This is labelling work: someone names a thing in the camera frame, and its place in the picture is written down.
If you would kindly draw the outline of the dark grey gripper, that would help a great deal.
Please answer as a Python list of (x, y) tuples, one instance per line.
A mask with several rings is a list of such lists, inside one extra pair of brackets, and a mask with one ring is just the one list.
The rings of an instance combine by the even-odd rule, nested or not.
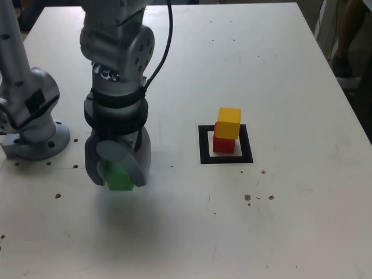
[(151, 166), (151, 141), (145, 127), (126, 135), (105, 135), (92, 130), (84, 148), (85, 170), (94, 184), (108, 184), (106, 169), (109, 163), (124, 170), (135, 186), (147, 184)]

